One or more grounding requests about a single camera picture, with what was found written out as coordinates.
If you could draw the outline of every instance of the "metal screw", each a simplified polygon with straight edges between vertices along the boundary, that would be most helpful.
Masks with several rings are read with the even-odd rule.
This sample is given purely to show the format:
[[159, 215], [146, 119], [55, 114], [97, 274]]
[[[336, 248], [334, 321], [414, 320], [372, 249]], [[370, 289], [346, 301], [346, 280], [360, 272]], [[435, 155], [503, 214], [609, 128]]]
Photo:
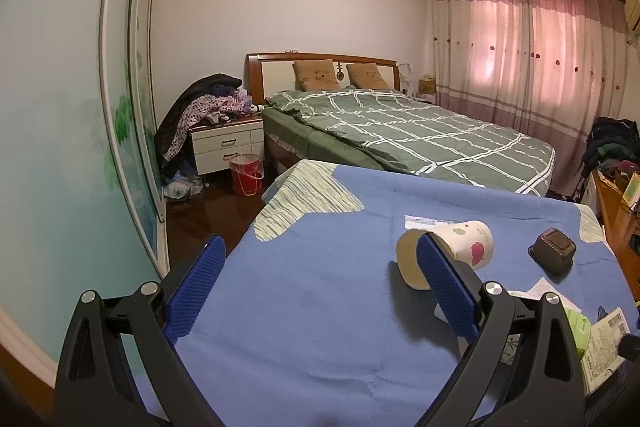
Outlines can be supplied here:
[[559, 304], [560, 303], [560, 298], [558, 297], [558, 295], [556, 295], [553, 292], [548, 292], [546, 294], [546, 301], [549, 304]]
[[487, 290], [487, 293], [491, 293], [491, 295], [500, 295], [502, 293], [502, 286], [497, 282], [488, 282], [484, 285], [484, 289]]
[[91, 302], [94, 299], [95, 299], [95, 292], [93, 290], [87, 290], [80, 297], [80, 300], [82, 302], [84, 302], [85, 304], [88, 304], [89, 302]]
[[140, 286], [140, 293], [142, 295], [153, 295], [158, 291], [158, 283], [153, 281], [145, 282], [142, 286]]

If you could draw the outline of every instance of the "paper cup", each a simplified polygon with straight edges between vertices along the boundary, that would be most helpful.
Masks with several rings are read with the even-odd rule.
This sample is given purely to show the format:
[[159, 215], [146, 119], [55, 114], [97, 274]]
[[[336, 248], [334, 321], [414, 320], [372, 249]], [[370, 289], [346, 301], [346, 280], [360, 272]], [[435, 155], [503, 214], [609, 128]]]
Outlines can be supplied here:
[[[396, 242], [396, 260], [404, 282], [415, 290], [431, 287], [418, 266], [415, 247], [426, 230], [407, 230]], [[437, 225], [433, 233], [439, 247], [453, 259], [467, 263], [474, 270], [486, 266], [494, 254], [494, 238], [489, 228], [481, 221], [467, 221], [453, 225]]]

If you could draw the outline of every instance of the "wooden headboard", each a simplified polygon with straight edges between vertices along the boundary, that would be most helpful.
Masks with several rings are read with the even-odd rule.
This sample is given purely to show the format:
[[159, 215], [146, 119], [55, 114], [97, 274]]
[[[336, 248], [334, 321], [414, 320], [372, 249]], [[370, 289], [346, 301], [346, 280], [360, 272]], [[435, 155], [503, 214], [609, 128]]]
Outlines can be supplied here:
[[[389, 88], [400, 90], [400, 73], [394, 60], [384, 58], [353, 57], [351, 55], [330, 55], [321, 53], [251, 53], [246, 56], [245, 75], [248, 74], [249, 90], [254, 103], [264, 103], [264, 97], [281, 90], [295, 90], [296, 81], [293, 71], [294, 60], [323, 60], [330, 58], [334, 62], [336, 77], [340, 85], [349, 84], [349, 74], [346, 64], [370, 64], [378, 65], [380, 74], [389, 84]], [[269, 64], [270, 74], [277, 78], [276, 82], [270, 82], [265, 88], [265, 72], [263, 67]]]

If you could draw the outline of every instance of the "green comforter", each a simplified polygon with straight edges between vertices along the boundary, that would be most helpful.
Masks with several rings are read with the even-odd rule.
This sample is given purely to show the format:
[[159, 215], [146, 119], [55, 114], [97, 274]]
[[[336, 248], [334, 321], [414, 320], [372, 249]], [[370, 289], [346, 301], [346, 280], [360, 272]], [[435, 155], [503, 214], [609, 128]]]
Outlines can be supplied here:
[[389, 170], [539, 196], [548, 189], [550, 145], [393, 90], [285, 91], [267, 103]]

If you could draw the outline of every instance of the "brown pillow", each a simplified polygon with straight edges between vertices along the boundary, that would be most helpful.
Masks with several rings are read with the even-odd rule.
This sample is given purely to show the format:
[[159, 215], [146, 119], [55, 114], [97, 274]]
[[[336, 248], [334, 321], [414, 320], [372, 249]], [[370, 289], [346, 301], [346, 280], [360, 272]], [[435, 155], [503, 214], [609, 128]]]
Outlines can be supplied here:
[[305, 91], [331, 91], [340, 89], [335, 78], [334, 62], [326, 60], [296, 60], [293, 62], [298, 80]]
[[360, 89], [391, 89], [375, 64], [347, 64], [351, 84]]

